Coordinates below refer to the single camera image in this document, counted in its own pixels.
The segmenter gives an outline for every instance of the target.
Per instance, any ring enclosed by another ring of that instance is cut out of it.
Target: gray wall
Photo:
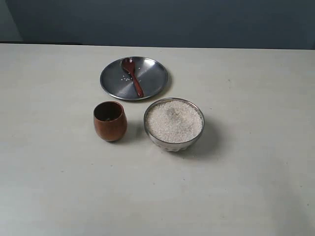
[[[310,49],[315,0],[7,0],[26,41]]]
[[[22,41],[5,0],[0,0],[0,42],[2,41]]]

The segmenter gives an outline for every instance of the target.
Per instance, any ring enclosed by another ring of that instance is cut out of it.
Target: plate rim
[[[153,94],[153,95],[151,95],[151,96],[139,97],[139,98],[121,98],[121,97],[119,97],[119,96],[116,96],[116,95],[110,93],[110,92],[103,86],[103,83],[102,83],[102,76],[103,76],[103,73],[104,73],[104,71],[105,71],[111,64],[113,64],[113,63],[115,63],[115,62],[117,62],[117,61],[122,61],[122,60],[125,59],[125,58],[142,58],[142,59],[148,59],[148,60],[152,60],[152,61],[154,61],[155,63],[157,63],[158,65],[160,65],[160,66],[164,69],[164,71],[165,71],[165,73],[166,73],[166,80],[165,80],[165,83],[163,84],[163,86],[161,87],[161,89],[159,89],[159,90],[157,91],[157,93],[155,93],[155,94]],[[168,82],[168,79],[169,79],[169,75],[168,75],[168,72],[167,72],[165,66],[163,66],[163,65],[162,65],[160,62],[158,62],[157,60],[154,60],[154,59],[151,59],[151,58],[147,58],[147,57],[130,56],[130,57],[120,58],[120,59],[117,59],[117,60],[112,61],[111,63],[109,63],[109,64],[102,70],[102,72],[101,72],[101,74],[100,74],[100,77],[99,77],[99,82],[100,82],[100,85],[102,86],[103,90],[104,90],[105,92],[107,92],[109,95],[111,95],[112,97],[114,97],[114,98],[117,98],[117,99],[120,99],[120,100],[124,100],[124,101],[138,101],[138,100],[144,100],[144,99],[147,99],[147,98],[150,98],[150,97],[153,97],[153,96],[159,94],[159,93],[166,87],[167,82]]]

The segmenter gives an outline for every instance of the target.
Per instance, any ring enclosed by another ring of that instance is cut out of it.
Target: bowl rim
[[[148,116],[148,113],[149,113],[149,111],[150,111],[153,107],[155,107],[157,104],[161,104],[161,103],[163,103],[163,101],[167,102],[166,100],[185,102],[186,104],[189,104],[191,107],[195,108],[195,110],[198,110],[198,111],[200,112],[199,114],[201,115],[202,128],[201,128],[201,131],[199,132],[199,134],[198,134],[196,137],[194,137],[194,138],[192,138],[192,139],[190,139],[190,140],[188,140],[188,141],[186,141],[186,142],[181,142],[181,143],[169,143],[169,142],[166,142],[166,141],[163,141],[163,140],[157,138],[157,137],[154,136],[152,133],[150,133],[150,131],[147,129],[147,126],[146,126],[146,118],[147,118],[147,116]],[[155,139],[157,139],[157,140],[159,140],[159,141],[161,141],[161,142],[163,142],[163,143],[165,143],[165,144],[186,144],[186,143],[189,143],[189,142],[191,142],[191,141],[193,141],[193,140],[197,140],[197,139],[201,136],[201,134],[202,134],[202,132],[203,132],[203,129],[204,129],[204,127],[205,127],[205,118],[204,118],[203,113],[202,113],[202,111],[200,110],[200,108],[197,107],[197,106],[196,106],[195,104],[193,104],[192,102],[190,102],[190,101],[188,101],[188,100],[186,100],[186,99],[182,99],[182,98],[167,97],[167,98],[162,98],[162,99],[159,99],[159,100],[155,101],[154,103],[152,103],[152,104],[146,109],[146,111],[145,111],[145,113],[144,113],[144,116],[143,116],[143,125],[144,125],[144,130],[146,131],[147,134],[152,135]]]

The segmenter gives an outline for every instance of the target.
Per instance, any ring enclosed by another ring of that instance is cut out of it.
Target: spoon handle
[[[133,85],[134,87],[136,88],[136,91],[137,91],[137,94],[139,97],[143,97],[143,91],[142,91],[142,88],[137,80],[137,77],[134,75],[134,73],[131,73],[130,74],[131,77],[132,77],[132,80],[133,80]]]

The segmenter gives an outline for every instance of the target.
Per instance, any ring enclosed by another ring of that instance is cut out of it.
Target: bowl of rice
[[[164,98],[144,113],[149,138],[166,151],[185,150],[201,136],[205,118],[193,103],[181,98]]]

